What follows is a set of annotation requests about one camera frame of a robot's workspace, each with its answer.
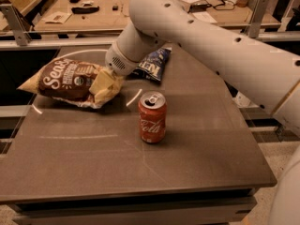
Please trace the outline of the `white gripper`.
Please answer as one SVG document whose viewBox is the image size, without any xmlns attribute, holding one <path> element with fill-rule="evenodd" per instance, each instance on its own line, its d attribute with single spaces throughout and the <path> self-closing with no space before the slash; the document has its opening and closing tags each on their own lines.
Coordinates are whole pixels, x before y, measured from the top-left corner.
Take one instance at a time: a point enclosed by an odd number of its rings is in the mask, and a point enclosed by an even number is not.
<svg viewBox="0 0 300 225">
<path fill-rule="evenodd" d="M 133 44 L 127 41 L 115 41 L 106 52 L 105 64 L 107 67 L 100 70 L 89 88 L 89 92 L 94 96 L 104 91 L 115 94 L 120 92 L 124 81 L 123 76 L 129 75 L 139 64 Z"/>
</svg>

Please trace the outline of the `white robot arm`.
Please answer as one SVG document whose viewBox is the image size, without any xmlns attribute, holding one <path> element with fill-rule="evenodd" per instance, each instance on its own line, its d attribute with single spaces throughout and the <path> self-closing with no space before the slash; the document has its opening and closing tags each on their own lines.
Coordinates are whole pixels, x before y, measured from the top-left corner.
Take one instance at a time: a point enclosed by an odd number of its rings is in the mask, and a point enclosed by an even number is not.
<svg viewBox="0 0 300 225">
<path fill-rule="evenodd" d="M 189 15 L 174 0 L 130 0 L 130 22 L 106 52 L 105 65 L 127 76 L 172 42 L 281 125 L 300 136 L 300 56 Z"/>
</svg>

